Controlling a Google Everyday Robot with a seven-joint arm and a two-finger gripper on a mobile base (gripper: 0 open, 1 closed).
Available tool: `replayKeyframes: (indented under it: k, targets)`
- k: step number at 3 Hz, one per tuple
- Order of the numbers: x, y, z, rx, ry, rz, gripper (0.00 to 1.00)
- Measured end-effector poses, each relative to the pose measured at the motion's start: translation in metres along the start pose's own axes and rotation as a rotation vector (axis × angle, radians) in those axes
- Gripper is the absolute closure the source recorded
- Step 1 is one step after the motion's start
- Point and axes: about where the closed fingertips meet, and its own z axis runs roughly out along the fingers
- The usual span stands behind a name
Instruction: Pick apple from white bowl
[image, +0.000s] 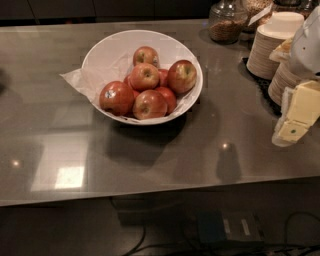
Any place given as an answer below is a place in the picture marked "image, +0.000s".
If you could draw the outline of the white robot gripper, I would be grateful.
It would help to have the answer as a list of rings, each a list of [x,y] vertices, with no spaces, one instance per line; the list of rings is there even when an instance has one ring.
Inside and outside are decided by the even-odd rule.
[[[289,59],[289,70],[304,79],[320,79],[320,6],[317,6],[294,38],[278,45],[269,59],[282,62]],[[286,87],[282,96],[281,118],[272,136],[276,146],[297,143],[320,117],[320,83],[307,81],[294,89]]]

